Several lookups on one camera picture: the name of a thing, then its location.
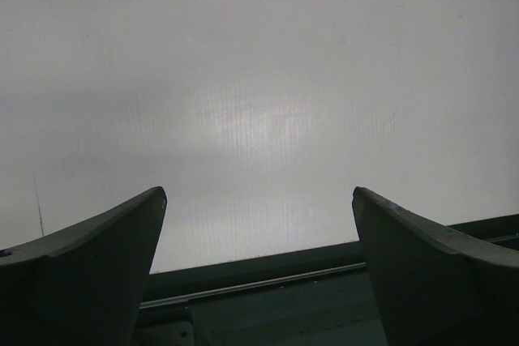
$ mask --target curved gray plastic part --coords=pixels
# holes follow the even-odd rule
[[[354,218],[390,345],[517,344],[519,253],[366,189]]]
[[[2,250],[0,344],[129,344],[165,206],[164,190],[152,188]]]

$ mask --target metal bar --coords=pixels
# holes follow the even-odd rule
[[[190,300],[200,299],[203,297],[211,297],[211,296],[221,295],[224,293],[239,292],[239,291],[244,291],[247,289],[266,287],[269,285],[285,283],[285,282],[290,282],[290,281],[305,280],[305,279],[309,279],[311,277],[327,276],[327,275],[332,275],[334,273],[339,273],[342,271],[352,271],[352,270],[361,269],[364,267],[366,267],[366,263],[355,263],[354,265],[347,265],[347,266],[343,266],[343,267],[333,267],[330,269],[323,269],[322,271],[310,271],[308,273],[302,273],[300,275],[286,276],[286,277],[281,277],[278,279],[259,281],[259,282],[250,283],[250,284],[236,285],[236,286],[228,287],[228,288],[213,289],[210,291],[191,293],[188,295],[168,297],[166,299],[146,301],[144,303],[141,303],[140,309],[147,310],[150,308],[161,307],[164,305],[174,305],[174,304],[186,303]]]
[[[511,241],[513,239],[518,239],[518,238],[519,238],[519,234],[512,234],[512,235],[507,235],[505,237],[486,239],[486,241],[490,242],[490,243],[498,243],[498,242],[503,242],[503,241]]]

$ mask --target white wall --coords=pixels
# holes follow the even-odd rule
[[[519,212],[519,0],[0,0],[0,246],[150,186],[168,271]]]

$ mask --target scratch mark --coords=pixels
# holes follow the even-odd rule
[[[36,188],[36,176],[32,174],[32,183],[34,184],[34,194],[36,195],[36,204],[38,206],[38,215],[40,216],[40,230],[41,236],[45,235],[45,231],[43,229],[43,218],[41,217],[41,207],[40,207],[40,197],[38,196],[38,189]]]
[[[361,316],[359,316],[358,318],[352,318],[350,321],[351,321],[352,323],[359,323],[359,322],[362,322],[362,321],[364,321],[364,320],[366,320],[366,318],[364,318],[364,316],[361,315]]]

